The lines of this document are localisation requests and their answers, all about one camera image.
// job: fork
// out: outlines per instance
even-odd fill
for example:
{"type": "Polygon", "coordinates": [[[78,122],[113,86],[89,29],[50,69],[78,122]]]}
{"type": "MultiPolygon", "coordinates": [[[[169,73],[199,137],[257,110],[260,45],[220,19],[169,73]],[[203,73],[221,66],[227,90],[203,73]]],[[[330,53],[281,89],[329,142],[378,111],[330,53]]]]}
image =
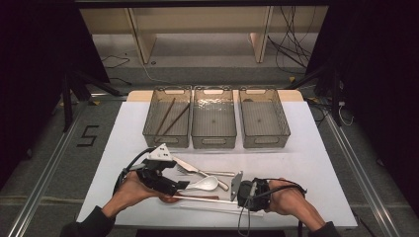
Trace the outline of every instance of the fork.
{"type": "MultiPolygon", "coordinates": [[[[191,174],[196,174],[196,171],[188,171],[185,168],[183,168],[180,165],[176,165],[178,171],[180,171],[181,173],[185,174],[185,175],[191,175],[191,174]]],[[[218,172],[218,171],[204,171],[204,173],[207,173],[209,175],[214,175],[214,176],[228,176],[228,177],[234,177],[235,174],[234,172],[218,172]]]]}

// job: hand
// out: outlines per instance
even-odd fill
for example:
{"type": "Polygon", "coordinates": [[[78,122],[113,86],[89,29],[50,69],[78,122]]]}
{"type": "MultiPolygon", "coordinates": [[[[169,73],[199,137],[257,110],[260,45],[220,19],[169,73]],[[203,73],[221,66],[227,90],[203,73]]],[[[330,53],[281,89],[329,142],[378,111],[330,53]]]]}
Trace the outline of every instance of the hand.
{"type": "Polygon", "coordinates": [[[144,199],[158,197],[159,195],[159,192],[143,184],[135,171],[131,171],[126,175],[126,178],[111,200],[102,208],[102,212],[107,217],[114,218],[120,211],[127,207],[133,206],[144,199]]]}
{"type": "MultiPolygon", "coordinates": [[[[289,184],[284,178],[271,180],[269,182],[269,189],[289,184]]],[[[293,215],[304,223],[310,231],[320,229],[326,224],[315,207],[295,188],[272,193],[271,203],[265,211],[274,211],[281,215],[293,215]]]]}

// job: transparent plastic bin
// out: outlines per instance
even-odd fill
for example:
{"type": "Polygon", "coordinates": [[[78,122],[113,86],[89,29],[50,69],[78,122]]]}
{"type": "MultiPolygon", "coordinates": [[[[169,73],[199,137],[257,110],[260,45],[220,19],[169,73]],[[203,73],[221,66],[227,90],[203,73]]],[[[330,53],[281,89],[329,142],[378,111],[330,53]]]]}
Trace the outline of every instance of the transparent plastic bin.
{"type": "Polygon", "coordinates": [[[149,147],[189,147],[191,87],[159,87],[153,92],[142,134],[149,147]]]}
{"type": "Polygon", "coordinates": [[[291,132],[278,91],[243,87],[239,97],[243,147],[285,147],[291,132]]]}
{"type": "Polygon", "coordinates": [[[192,121],[194,148],[234,148],[236,137],[232,89],[196,87],[192,121]]]}

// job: spoon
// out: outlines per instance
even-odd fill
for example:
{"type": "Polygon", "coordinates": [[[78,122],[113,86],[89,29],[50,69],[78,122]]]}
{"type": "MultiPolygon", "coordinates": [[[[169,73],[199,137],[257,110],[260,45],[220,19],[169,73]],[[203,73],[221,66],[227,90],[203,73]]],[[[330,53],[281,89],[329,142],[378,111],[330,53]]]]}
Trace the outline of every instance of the spoon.
{"type": "Polygon", "coordinates": [[[181,199],[212,199],[212,200],[219,200],[218,196],[185,196],[185,195],[181,195],[179,192],[176,192],[174,196],[170,197],[170,196],[165,196],[165,195],[161,195],[159,196],[160,200],[165,202],[165,203],[175,203],[178,202],[181,199]]]}
{"type": "Polygon", "coordinates": [[[189,184],[185,190],[203,190],[203,191],[211,191],[215,190],[218,186],[218,179],[215,176],[207,176],[193,184],[189,184]]]}

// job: black panel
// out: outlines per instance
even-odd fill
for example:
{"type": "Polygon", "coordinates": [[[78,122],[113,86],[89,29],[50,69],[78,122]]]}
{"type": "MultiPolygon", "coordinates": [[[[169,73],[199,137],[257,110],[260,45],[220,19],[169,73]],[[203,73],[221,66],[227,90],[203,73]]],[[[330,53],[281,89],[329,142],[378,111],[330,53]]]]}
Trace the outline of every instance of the black panel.
{"type": "Polygon", "coordinates": [[[61,93],[61,80],[78,69],[109,82],[80,12],[31,1],[0,8],[0,187],[26,157],[61,93]]]}
{"type": "Polygon", "coordinates": [[[344,74],[344,93],[357,121],[419,216],[419,28],[407,4],[377,6],[344,74]]]}

